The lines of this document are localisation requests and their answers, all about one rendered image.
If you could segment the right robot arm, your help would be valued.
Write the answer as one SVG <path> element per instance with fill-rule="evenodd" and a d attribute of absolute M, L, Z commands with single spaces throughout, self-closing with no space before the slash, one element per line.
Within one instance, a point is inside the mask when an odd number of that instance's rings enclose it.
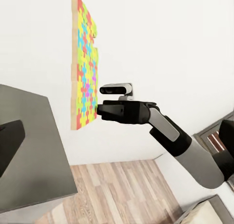
<path fill-rule="evenodd" d="M 118 101 L 98 104 L 98 115 L 121 124 L 149 123 L 153 127 L 149 133 L 201 186 L 217 189 L 225 181 L 234 180 L 234 159 L 227 149 L 211 155 L 168 116 L 164 116 L 155 107 L 156 102 L 135 101 L 132 83 L 105 84 L 99 91 L 103 95 L 124 96 L 120 96 Z"/>

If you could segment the jigsaw puzzle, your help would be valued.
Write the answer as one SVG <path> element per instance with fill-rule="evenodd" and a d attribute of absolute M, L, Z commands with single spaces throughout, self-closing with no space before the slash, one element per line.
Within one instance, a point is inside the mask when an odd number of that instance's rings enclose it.
<path fill-rule="evenodd" d="M 72 0 L 71 131 L 97 118 L 98 48 L 93 47 L 97 26 L 82 0 Z"/>

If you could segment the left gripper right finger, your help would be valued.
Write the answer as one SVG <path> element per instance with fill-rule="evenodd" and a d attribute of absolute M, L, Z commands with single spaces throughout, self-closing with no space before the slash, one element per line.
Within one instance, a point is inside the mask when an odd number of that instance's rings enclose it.
<path fill-rule="evenodd" d="M 224 120 L 218 137 L 234 159 L 234 121 Z"/>

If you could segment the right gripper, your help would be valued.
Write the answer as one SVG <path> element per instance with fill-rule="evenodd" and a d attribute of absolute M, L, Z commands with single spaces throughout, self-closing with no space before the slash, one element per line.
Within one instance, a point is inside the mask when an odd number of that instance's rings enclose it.
<path fill-rule="evenodd" d="M 103 101 L 97 105 L 97 114 L 121 124 L 141 124 L 145 111 L 140 101 Z"/>

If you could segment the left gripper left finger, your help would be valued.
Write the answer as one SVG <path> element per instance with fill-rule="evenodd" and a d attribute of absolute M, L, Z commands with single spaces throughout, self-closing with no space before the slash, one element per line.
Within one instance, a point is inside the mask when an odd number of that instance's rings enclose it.
<path fill-rule="evenodd" d="M 25 130 L 20 119 L 0 125 L 0 178 L 24 139 Z"/>

